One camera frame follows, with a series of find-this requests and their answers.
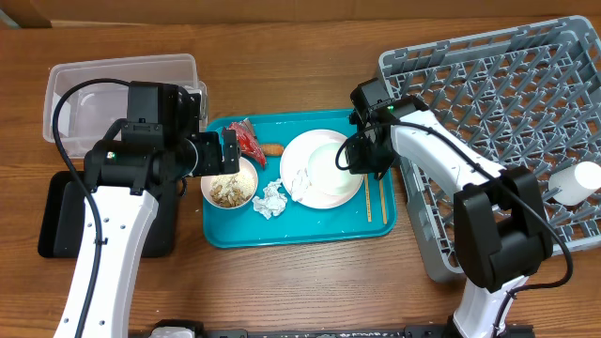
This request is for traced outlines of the red snack wrapper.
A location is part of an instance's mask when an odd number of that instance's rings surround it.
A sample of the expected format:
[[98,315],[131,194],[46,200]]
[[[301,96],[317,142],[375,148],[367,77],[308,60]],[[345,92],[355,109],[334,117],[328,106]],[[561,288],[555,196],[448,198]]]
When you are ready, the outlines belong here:
[[234,131],[236,133],[236,138],[239,142],[239,148],[243,155],[254,159],[262,168],[266,167],[266,156],[258,142],[254,132],[254,126],[249,118],[232,122],[224,129],[228,131]]

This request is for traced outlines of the small white bowl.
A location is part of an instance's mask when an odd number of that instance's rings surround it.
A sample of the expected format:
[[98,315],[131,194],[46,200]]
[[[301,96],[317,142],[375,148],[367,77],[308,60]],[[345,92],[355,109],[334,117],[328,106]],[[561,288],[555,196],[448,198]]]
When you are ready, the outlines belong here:
[[336,166],[347,166],[345,152],[336,157],[341,147],[340,142],[319,146],[309,157],[307,173],[310,182],[321,192],[339,196],[356,191],[362,184],[362,177],[350,174],[348,170],[340,170]]

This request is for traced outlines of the large white plate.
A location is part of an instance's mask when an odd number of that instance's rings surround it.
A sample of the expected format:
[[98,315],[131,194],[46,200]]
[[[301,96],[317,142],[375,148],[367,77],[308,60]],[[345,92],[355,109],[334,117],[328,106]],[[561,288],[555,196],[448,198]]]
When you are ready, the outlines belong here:
[[[291,183],[300,169],[308,167],[311,154],[319,147],[327,143],[340,142],[347,139],[345,135],[331,130],[312,130],[295,137],[286,147],[280,162],[280,178],[286,191],[290,194]],[[348,202],[361,188],[346,195],[333,196],[319,191],[312,183],[308,192],[298,203],[314,208],[329,209],[340,207]]]

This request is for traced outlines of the white tissue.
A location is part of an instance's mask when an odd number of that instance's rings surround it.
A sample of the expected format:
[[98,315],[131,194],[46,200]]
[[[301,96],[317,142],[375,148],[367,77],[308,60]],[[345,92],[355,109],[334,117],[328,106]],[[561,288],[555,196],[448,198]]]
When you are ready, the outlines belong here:
[[279,189],[283,181],[278,178],[271,181],[264,189],[264,196],[255,196],[252,200],[254,211],[261,214],[266,220],[279,216],[286,207],[287,197]]
[[290,195],[292,197],[292,200],[294,202],[300,202],[308,192],[310,186],[311,182],[308,177],[307,169],[300,169],[294,176],[291,183]]

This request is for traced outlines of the white cup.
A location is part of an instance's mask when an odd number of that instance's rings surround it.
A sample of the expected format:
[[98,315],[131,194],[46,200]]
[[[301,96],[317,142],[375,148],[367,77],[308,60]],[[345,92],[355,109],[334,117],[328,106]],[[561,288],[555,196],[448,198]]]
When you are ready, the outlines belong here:
[[553,174],[548,189],[556,190],[553,198],[560,204],[575,206],[600,189],[600,165],[584,161]]

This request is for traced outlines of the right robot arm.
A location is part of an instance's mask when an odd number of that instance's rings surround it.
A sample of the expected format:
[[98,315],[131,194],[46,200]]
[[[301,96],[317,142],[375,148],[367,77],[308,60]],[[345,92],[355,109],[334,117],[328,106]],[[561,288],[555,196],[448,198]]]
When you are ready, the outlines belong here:
[[541,193],[524,166],[506,169],[471,150],[420,99],[392,99],[371,79],[350,94],[350,124],[341,167],[381,179],[400,157],[415,162],[453,199],[455,256],[467,277],[459,307],[443,337],[532,337],[530,327],[508,328],[512,290],[553,251]]

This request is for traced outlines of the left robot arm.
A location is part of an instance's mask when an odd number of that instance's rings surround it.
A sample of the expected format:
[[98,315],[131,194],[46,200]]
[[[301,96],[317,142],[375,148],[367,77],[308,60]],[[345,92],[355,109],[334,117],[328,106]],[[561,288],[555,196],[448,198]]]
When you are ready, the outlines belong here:
[[59,135],[63,105],[88,80],[55,105],[55,146],[85,197],[80,249],[57,337],[125,337],[132,294],[158,198],[186,177],[235,174],[239,143],[232,131],[200,130],[204,95],[176,84],[124,82],[125,117],[116,120],[73,165]]

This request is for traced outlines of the grey dishwasher rack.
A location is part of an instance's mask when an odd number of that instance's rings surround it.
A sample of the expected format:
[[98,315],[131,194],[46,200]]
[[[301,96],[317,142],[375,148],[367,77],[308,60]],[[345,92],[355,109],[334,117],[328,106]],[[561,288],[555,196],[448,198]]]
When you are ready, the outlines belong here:
[[600,159],[600,39],[581,16],[390,50],[378,78],[423,100],[454,136],[507,167],[530,168],[569,249],[600,244],[600,197],[557,204],[550,176]]

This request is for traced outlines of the wooden chopstick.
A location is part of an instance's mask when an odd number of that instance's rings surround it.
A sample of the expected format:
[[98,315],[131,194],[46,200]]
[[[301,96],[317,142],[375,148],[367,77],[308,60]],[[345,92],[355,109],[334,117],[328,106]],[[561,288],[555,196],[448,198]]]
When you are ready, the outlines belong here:
[[380,196],[380,206],[381,206],[381,214],[382,214],[382,222],[384,225],[388,223],[388,213],[386,208],[386,195],[383,186],[383,179],[378,182],[378,190]]
[[371,223],[372,222],[372,208],[371,208],[369,178],[368,178],[367,174],[363,175],[363,183],[364,183],[364,188],[365,188],[365,203],[366,203],[367,221],[369,223]]

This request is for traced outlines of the right wooden chopstick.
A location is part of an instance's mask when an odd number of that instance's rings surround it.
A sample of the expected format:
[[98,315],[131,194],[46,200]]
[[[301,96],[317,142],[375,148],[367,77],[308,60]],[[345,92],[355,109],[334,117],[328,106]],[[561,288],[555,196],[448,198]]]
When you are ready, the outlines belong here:
[[384,225],[388,223],[388,213],[386,208],[386,195],[383,186],[383,179],[378,182],[378,190],[380,196],[380,206],[381,206],[381,214],[382,214],[382,222]]

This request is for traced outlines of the orange carrot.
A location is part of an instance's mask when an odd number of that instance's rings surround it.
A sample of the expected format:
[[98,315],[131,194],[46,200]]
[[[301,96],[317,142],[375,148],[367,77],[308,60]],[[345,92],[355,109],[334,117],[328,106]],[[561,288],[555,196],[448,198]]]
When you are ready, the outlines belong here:
[[266,157],[281,157],[285,151],[285,147],[279,144],[261,144],[260,147]]

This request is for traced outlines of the peanut shells and rice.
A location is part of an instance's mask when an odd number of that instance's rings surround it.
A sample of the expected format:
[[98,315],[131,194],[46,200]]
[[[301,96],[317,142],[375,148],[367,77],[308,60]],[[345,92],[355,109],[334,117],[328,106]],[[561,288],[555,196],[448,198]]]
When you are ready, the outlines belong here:
[[240,207],[254,195],[254,179],[242,173],[217,176],[211,182],[209,195],[219,207]]

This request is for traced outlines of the white bowl with food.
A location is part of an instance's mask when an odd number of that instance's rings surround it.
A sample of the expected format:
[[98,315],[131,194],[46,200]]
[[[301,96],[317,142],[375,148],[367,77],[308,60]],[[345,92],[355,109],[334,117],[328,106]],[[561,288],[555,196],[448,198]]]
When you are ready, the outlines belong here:
[[203,196],[211,205],[221,209],[245,206],[254,197],[257,186],[257,172],[245,158],[239,159],[239,171],[235,174],[201,178]]

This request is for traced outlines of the teal serving tray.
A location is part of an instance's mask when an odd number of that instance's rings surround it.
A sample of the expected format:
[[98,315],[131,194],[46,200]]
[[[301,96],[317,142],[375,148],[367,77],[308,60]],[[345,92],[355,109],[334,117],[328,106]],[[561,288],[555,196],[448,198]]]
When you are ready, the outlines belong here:
[[[295,137],[312,130],[337,131],[346,137],[355,133],[349,124],[349,109],[275,115],[251,115],[258,140],[287,146]],[[345,204],[329,209],[314,209],[289,200],[277,217],[266,220],[248,203],[235,209],[221,209],[203,198],[203,231],[207,241],[218,248],[286,245],[388,234],[397,218],[393,179],[383,178],[388,223],[382,222],[378,181],[369,177],[372,222],[367,221],[365,188]]]

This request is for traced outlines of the clear plastic bin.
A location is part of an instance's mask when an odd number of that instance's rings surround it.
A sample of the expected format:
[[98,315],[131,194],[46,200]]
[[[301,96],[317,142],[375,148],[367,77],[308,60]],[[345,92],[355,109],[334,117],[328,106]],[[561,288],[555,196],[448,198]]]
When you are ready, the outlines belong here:
[[[190,54],[159,54],[58,64],[51,69],[44,101],[43,138],[53,143],[52,120],[56,104],[75,85],[97,78],[179,85],[201,96],[199,130],[208,120],[208,93],[199,80]],[[128,88],[119,84],[93,84],[69,96],[62,106],[58,130],[72,159],[81,159],[113,122],[127,112]]]

